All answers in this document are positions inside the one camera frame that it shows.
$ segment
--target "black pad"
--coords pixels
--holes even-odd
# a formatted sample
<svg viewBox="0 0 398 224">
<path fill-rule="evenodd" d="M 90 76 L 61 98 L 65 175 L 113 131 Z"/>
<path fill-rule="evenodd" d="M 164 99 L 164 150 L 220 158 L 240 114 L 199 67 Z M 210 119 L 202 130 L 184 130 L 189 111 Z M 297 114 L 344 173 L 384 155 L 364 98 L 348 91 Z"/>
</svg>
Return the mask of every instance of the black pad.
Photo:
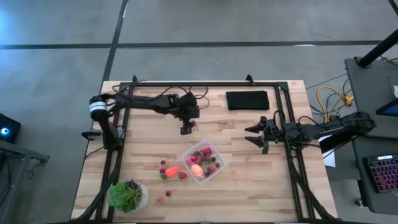
<svg viewBox="0 0 398 224">
<path fill-rule="evenodd" d="M 269 101 L 266 91 L 226 92 L 229 110 L 268 110 Z"/>
</svg>

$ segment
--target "rgb keyboard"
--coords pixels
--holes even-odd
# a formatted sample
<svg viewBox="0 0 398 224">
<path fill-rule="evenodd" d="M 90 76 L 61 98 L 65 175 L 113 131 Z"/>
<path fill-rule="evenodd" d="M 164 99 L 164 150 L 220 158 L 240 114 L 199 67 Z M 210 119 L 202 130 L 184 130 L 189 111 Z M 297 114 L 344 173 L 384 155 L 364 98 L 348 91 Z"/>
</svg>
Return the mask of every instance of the rgb keyboard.
<svg viewBox="0 0 398 224">
<path fill-rule="evenodd" d="M 365 158 L 377 193 L 398 190 L 398 154 Z"/>
</svg>

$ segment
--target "plastic container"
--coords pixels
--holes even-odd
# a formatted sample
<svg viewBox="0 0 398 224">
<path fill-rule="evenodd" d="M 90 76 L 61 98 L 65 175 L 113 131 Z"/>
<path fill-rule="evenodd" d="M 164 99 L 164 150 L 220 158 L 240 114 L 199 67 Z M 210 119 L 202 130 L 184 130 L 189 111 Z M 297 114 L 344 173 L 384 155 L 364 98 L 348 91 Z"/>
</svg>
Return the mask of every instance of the plastic container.
<svg viewBox="0 0 398 224">
<path fill-rule="evenodd" d="M 201 150 L 209 147 L 211 149 L 211 157 L 215 157 L 216 161 L 211 162 L 207 164 L 205 161 L 201 163 L 201 168 L 203 169 L 203 174 L 200 177 L 195 177 L 193 175 L 193 172 L 191 171 L 191 166 L 195 164 L 195 162 L 192 162 L 191 160 L 191 155 L 194 154 L 194 152 L 198 151 L 200 152 Z M 200 156 L 198 156 L 198 161 L 202 157 L 203 153 L 201 153 Z M 204 184 L 208 182 L 210 179 L 212 179 L 215 175 L 217 175 L 219 172 L 221 172 L 225 167 L 226 163 L 221 154 L 218 152 L 216 146 L 211 143 L 209 140 L 202 140 L 198 144 L 194 145 L 192 148 L 190 148 L 188 151 L 184 152 L 181 156 L 182 162 L 184 163 L 184 166 L 188 169 L 188 172 L 192 176 L 192 178 L 198 183 L 198 184 Z M 208 167 L 214 167 L 215 171 L 214 173 L 209 174 L 208 177 L 205 177 L 205 173 L 207 172 Z"/>
</svg>

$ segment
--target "wooden table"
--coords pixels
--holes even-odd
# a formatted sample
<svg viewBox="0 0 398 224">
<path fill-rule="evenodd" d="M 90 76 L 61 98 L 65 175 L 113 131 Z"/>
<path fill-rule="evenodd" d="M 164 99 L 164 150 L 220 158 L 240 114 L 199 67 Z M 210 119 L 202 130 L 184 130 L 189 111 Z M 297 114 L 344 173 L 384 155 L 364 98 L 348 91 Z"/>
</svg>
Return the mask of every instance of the wooden table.
<svg viewBox="0 0 398 224">
<path fill-rule="evenodd" d="M 112 93 L 111 87 L 120 82 L 104 82 L 102 93 Z M 288 81 L 296 119 L 311 117 L 304 82 Z M 165 88 L 134 87 L 135 95 L 160 94 Z M 270 110 L 228 111 L 226 91 L 265 90 Z M 194 88 L 201 94 L 204 88 Z M 168 93 L 182 95 L 173 88 Z M 135 179 L 149 189 L 150 199 L 145 209 L 138 213 L 115 211 L 114 222 L 288 222 L 296 221 L 294 200 L 283 143 L 270 142 L 268 155 L 244 139 L 258 136 L 244 128 L 259 122 L 260 116 L 271 118 L 277 109 L 275 91 L 271 87 L 209 87 L 210 105 L 200 111 L 197 127 L 192 134 L 181 136 L 182 122 L 171 115 L 164 116 L 149 110 L 131 109 L 126 131 L 120 181 Z M 199 100 L 200 107 L 207 104 Z M 210 140 L 227 161 L 227 167 L 204 185 L 191 177 L 187 180 L 162 180 L 160 161 L 167 159 L 170 166 L 179 166 L 187 172 L 181 155 L 203 139 Z M 101 140 L 89 143 L 87 153 L 102 146 Z M 98 193 L 103 175 L 106 151 L 88 157 L 84 163 L 73 207 L 72 218 L 83 213 Z M 330 214 L 337 217 L 322 154 L 317 147 L 303 150 L 307 175 L 312 192 Z M 157 201 L 159 195 L 171 190 L 171 197 Z M 300 194 L 303 210 L 305 200 Z M 104 206 L 104 217 L 108 206 Z"/>
</svg>

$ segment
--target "concrete floor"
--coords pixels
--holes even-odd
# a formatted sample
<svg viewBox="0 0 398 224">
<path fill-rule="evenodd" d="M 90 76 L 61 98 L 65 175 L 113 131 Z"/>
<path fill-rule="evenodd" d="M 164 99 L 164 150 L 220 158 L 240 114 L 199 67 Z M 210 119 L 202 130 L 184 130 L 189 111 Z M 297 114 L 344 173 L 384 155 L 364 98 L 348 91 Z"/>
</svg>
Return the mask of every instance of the concrete floor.
<svg viewBox="0 0 398 224">
<path fill-rule="evenodd" d="M 110 44 L 121 5 L 1 1 L 0 44 Z M 387 0 L 130 0 L 119 42 L 382 40 L 397 21 Z M 345 58 L 373 47 L 117 49 L 109 79 L 301 79 L 313 86 L 308 97 L 319 108 L 314 85 L 344 74 Z M 109 49 L 0 50 L 0 95 L 6 96 L 0 112 L 22 123 L 18 144 L 51 154 L 24 181 L 14 223 L 69 219 L 87 145 L 80 133 L 90 128 L 88 100 L 100 89 L 108 55 Z M 397 47 L 385 54 L 395 55 Z M 346 79 L 323 85 L 340 90 Z M 354 106 L 340 113 L 352 111 Z M 359 192 L 353 180 L 331 179 L 331 187 L 340 218 L 396 223 L 396 216 L 354 205 Z"/>
</svg>

